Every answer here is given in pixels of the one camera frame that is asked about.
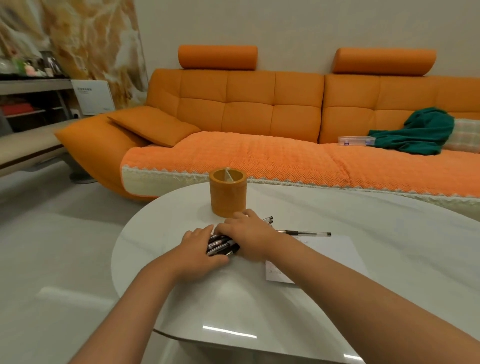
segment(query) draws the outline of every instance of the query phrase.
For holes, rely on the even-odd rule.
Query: orange pen holder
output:
[[[247,205],[247,174],[242,170],[218,168],[209,173],[210,200],[215,215],[230,218]]]

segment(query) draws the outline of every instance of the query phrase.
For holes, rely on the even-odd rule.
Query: clear plastic box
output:
[[[339,136],[339,146],[372,146],[375,144],[373,136]]]

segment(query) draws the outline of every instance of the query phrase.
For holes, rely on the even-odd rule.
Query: white table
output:
[[[372,279],[480,339],[479,222],[406,197],[306,187],[249,184],[247,206],[261,217],[273,215],[277,229],[350,236]],[[211,211],[207,183],[148,204],[113,250],[117,293],[186,230],[222,220]],[[267,282],[263,264],[240,257],[176,287],[155,328],[178,340],[359,362],[349,359],[356,356],[352,347],[303,291]]]

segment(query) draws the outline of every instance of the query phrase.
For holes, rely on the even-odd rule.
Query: red object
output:
[[[14,105],[3,105],[2,107],[3,114],[7,115],[16,115],[23,114],[25,112],[35,111],[32,105],[29,103],[24,104],[14,104]]]

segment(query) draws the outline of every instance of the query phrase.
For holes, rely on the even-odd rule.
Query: floor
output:
[[[0,178],[0,353],[3,363],[65,364],[118,299],[110,257],[144,205],[66,164]],[[313,363],[179,343],[152,334],[143,364]]]

